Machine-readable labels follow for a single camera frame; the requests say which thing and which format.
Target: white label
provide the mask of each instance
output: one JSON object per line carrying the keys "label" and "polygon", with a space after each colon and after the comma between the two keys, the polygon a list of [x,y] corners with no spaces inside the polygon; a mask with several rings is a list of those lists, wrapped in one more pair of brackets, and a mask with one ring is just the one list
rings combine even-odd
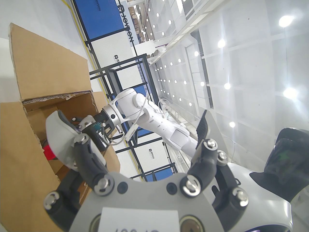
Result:
{"label": "white label", "polygon": [[179,232],[176,210],[102,209],[98,232]]}

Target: box flap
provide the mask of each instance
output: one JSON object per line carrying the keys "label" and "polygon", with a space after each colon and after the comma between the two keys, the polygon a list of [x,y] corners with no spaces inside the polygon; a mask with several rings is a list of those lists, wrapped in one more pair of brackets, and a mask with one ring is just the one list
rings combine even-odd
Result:
{"label": "box flap", "polygon": [[106,165],[107,165],[107,170],[110,172],[120,172],[120,162],[117,157],[116,152],[113,149],[113,146],[109,146],[107,150],[103,154],[105,160],[106,160]]}
{"label": "box flap", "polygon": [[108,104],[107,98],[103,91],[93,92],[92,95],[95,100],[98,112],[100,112],[103,107]]}
{"label": "box flap", "polygon": [[43,208],[59,182],[22,104],[0,104],[0,219],[8,231],[61,231]]}
{"label": "box flap", "polygon": [[10,50],[22,100],[91,90],[87,60],[15,24]]}

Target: metal screw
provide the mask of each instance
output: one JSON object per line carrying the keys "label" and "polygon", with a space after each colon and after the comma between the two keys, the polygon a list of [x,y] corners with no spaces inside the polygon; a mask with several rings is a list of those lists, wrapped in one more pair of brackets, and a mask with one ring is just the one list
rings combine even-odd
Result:
{"label": "metal screw", "polygon": [[225,152],[219,152],[218,157],[219,157],[219,159],[221,159],[221,160],[227,159],[227,156],[226,156],[226,153],[225,153]]}
{"label": "metal screw", "polygon": [[206,139],[203,144],[209,150],[215,151],[218,149],[218,144],[214,139]]}
{"label": "metal screw", "polygon": [[239,200],[240,206],[244,207],[248,205],[249,203],[248,194],[242,188],[240,187],[234,188],[232,194],[236,196],[236,198]]}
{"label": "metal screw", "polygon": [[218,152],[217,165],[224,167],[228,162],[227,155],[222,150],[217,150],[217,152]]}
{"label": "metal screw", "polygon": [[97,185],[94,186],[94,192],[98,196],[107,196],[113,191],[114,185],[114,178],[110,174],[105,174],[104,177],[98,181]]}
{"label": "metal screw", "polygon": [[52,205],[54,205],[59,198],[60,196],[57,191],[50,192],[44,199],[45,210],[50,210],[52,208]]}
{"label": "metal screw", "polygon": [[82,133],[82,134],[79,134],[79,135],[75,136],[73,142],[74,143],[82,143],[82,144],[84,144],[87,141],[88,141],[88,135]]}
{"label": "metal screw", "polygon": [[209,140],[207,141],[207,146],[208,146],[209,148],[215,148],[216,142],[215,142],[214,140],[212,140],[212,139],[209,139]]}
{"label": "metal screw", "polygon": [[196,179],[193,175],[187,175],[187,181],[185,185],[182,187],[183,192],[190,197],[195,197],[201,192],[201,185],[198,179]]}

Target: cardboard box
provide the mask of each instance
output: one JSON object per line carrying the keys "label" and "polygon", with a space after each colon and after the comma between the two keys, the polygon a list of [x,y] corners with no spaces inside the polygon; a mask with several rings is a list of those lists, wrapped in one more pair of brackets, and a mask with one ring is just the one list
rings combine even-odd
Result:
{"label": "cardboard box", "polygon": [[[44,156],[45,120],[58,109],[69,120],[93,116],[106,99],[91,92],[86,59],[17,25],[10,30],[20,101],[0,104],[0,220],[9,232],[61,231],[43,208],[46,194],[59,185],[55,173],[65,176],[58,160]],[[112,148],[105,159],[119,172]]]}

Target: white panel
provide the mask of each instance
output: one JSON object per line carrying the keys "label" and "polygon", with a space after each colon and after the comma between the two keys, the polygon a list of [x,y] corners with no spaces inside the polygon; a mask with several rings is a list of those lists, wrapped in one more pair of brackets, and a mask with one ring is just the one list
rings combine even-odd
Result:
{"label": "white panel", "polygon": [[101,67],[132,58],[127,32],[122,31],[91,42]]}
{"label": "white panel", "polygon": [[141,143],[144,143],[144,142],[147,142],[147,141],[159,138],[159,137],[161,137],[161,136],[159,136],[156,133],[152,133],[152,134],[146,135],[146,136],[141,136],[141,137],[138,138],[138,144],[141,144]]}
{"label": "white panel", "polygon": [[135,152],[144,172],[169,164],[165,147],[161,140],[135,148]]}
{"label": "white panel", "polygon": [[[147,54],[150,55],[155,52],[155,44],[153,40],[147,41],[147,42],[142,42],[137,45],[135,45],[136,53],[137,55],[143,55]],[[131,47],[132,53],[135,54],[134,48]]]}
{"label": "white panel", "polygon": [[137,65],[120,70],[117,72],[122,89],[126,89],[143,83]]}

